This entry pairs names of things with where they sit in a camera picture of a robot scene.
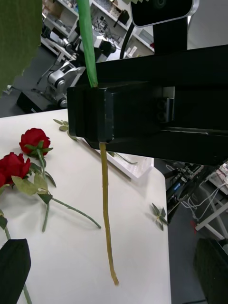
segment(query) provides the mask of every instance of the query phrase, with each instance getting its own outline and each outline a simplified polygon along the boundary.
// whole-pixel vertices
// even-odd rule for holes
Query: artificial rose
[[[28,158],[25,162],[22,153],[17,156],[11,152],[9,155],[4,156],[0,160],[0,186],[12,184],[12,175],[21,178],[25,177],[29,172],[30,165],[30,159]]]
[[[48,148],[51,144],[50,138],[46,136],[43,130],[32,128],[27,130],[25,134],[22,134],[19,145],[25,154],[30,154],[32,150],[26,148],[25,145],[29,144],[33,147],[37,147],[40,141],[43,141],[42,149]]]

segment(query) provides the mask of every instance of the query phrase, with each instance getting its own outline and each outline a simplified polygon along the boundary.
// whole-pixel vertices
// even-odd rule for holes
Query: green fabric
[[[42,0],[0,1],[0,96],[40,45]]]
[[[77,0],[79,12],[80,32],[83,42],[83,49],[85,55],[86,70],[90,82],[90,86],[98,85],[96,76],[96,63],[93,43],[93,30],[90,14],[89,0]]]

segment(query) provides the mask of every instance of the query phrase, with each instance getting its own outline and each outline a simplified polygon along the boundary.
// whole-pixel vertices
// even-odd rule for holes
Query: red rose
[[[46,136],[43,130],[32,128],[31,130],[27,130],[25,134],[22,134],[20,140],[20,147],[25,154],[30,154],[32,152],[31,149],[25,147],[25,145],[29,144],[33,147],[37,147],[40,141],[43,141],[43,149],[47,149],[51,144],[50,138]]]
[[[25,162],[23,154],[18,156],[11,152],[0,160],[0,187],[4,184],[12,184],[12,175],[25,177],[30,168],[30,159]]]

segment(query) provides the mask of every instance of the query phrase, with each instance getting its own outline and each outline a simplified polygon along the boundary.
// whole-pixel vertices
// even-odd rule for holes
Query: white table
[[[102,175],[98,154],[58,130],[53,118],[67,111],[0,119],[0,157],[20,153],[20,136],[42,128],[54,147],[47,171],[57,188],[53,196],[92,216],[102,229],[81,215],[51,202],[45,233],[46,206],[37,196],[16,189],[1,196],[0,208],[12,238],[26,238],[32,260],[27,288],[33,304],[170,304],[168,231],[160,231],[149,205],[166,209],[165,178],[155,168],[139,186],[109,166],[109,215],[114,267],[120,285],[109,272],[102,211]],[[6,241],[0,231],[0,244]],[[19,304],[25,304],[22,294]]]

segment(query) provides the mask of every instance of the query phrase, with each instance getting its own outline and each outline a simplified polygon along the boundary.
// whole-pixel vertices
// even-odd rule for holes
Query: camera
[[[132,20],[137,27],[146,27],[193,15],[200,0],[143,0],[131,2]]]

